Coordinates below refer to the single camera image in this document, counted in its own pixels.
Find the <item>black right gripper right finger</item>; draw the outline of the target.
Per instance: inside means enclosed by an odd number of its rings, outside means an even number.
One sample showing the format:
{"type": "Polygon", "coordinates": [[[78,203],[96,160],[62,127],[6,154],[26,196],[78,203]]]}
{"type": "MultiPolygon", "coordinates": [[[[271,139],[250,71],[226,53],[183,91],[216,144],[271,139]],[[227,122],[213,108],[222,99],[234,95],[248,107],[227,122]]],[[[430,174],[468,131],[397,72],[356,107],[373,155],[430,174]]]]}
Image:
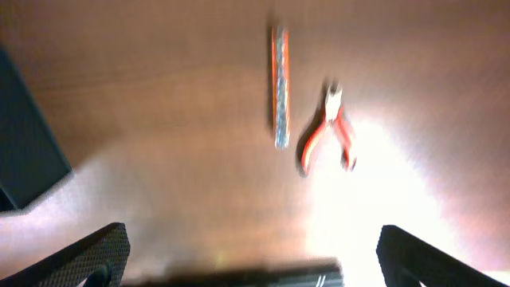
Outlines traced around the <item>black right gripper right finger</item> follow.
{"type": "Polygon", "coordinates": [[[388,287],[506,287],[394,225],[381,229],[376,253],[388,287]]]}

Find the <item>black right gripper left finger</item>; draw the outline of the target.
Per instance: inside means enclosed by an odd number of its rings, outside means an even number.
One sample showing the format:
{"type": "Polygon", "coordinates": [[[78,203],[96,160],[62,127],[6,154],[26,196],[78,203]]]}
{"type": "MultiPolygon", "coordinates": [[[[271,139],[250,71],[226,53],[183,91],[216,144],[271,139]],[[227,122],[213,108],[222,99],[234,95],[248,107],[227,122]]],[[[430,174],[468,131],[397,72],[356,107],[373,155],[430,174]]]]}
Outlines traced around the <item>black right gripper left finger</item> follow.
{"type": "Polygon", "coordinates": [[[113,222],[1,280],[2,286],[119,286],[131,251],[126,227],[113,222]]]}

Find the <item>red diagonal cutters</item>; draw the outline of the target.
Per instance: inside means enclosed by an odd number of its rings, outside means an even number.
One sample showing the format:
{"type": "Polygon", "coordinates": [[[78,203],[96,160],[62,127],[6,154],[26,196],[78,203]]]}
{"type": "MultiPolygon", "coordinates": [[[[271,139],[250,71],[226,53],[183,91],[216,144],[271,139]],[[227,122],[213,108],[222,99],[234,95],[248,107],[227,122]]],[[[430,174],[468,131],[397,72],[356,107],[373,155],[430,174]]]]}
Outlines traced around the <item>red diagonal cutters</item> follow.
{"type": "Polygon", "coordinates": [[[308,137],[300,159],[301,170],[307,176],[313,165],[315,153],[322,139],[334,133],[340,146],[341,165],[345,171],[353,171],[357,163],[355,132],[347,119],[342,102],[343,89],[338,84],[328,85],[324,92],[324,103],[320,108],[320,124],[308,137]]]}

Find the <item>orange socket bit rail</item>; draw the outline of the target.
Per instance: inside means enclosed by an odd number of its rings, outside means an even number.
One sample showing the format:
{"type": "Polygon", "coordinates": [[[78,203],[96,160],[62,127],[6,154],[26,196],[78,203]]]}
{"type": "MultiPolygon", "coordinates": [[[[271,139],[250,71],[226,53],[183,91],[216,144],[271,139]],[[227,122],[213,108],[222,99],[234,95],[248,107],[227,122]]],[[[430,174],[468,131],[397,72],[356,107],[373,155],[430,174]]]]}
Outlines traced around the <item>orange socket bit rail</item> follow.
{"type": "Polygon", "coordinates": [[[271,36],[274,143],[284,149],[290,139],[288,31],[275,26],[271,36]]]}

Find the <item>black open storage box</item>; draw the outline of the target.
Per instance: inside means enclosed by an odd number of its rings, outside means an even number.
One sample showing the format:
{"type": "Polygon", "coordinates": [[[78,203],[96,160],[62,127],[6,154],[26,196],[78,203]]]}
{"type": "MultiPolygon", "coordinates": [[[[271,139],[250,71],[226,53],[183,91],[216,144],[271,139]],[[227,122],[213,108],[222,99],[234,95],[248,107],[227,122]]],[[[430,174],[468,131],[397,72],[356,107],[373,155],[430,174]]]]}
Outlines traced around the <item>black open storage box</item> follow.
{"type": "Polygon", "coordinates": [[[1,212],[23,210],[72,168],[7,52],[1,50],[1,212]]]}

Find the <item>black aluminium frame rail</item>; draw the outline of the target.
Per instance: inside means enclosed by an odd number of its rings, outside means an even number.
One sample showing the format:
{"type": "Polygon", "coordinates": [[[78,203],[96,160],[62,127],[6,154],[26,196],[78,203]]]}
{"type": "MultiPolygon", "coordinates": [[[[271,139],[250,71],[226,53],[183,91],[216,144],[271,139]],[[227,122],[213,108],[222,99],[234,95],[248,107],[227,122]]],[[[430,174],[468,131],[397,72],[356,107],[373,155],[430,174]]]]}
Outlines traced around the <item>black aluminium frame rail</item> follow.
{"type": "Polygon", "coordinates": [[[233,269],[214,273],[183,273],[164,280],[124,286],[139,287],[344,287],[337,264],[233,269]]]}

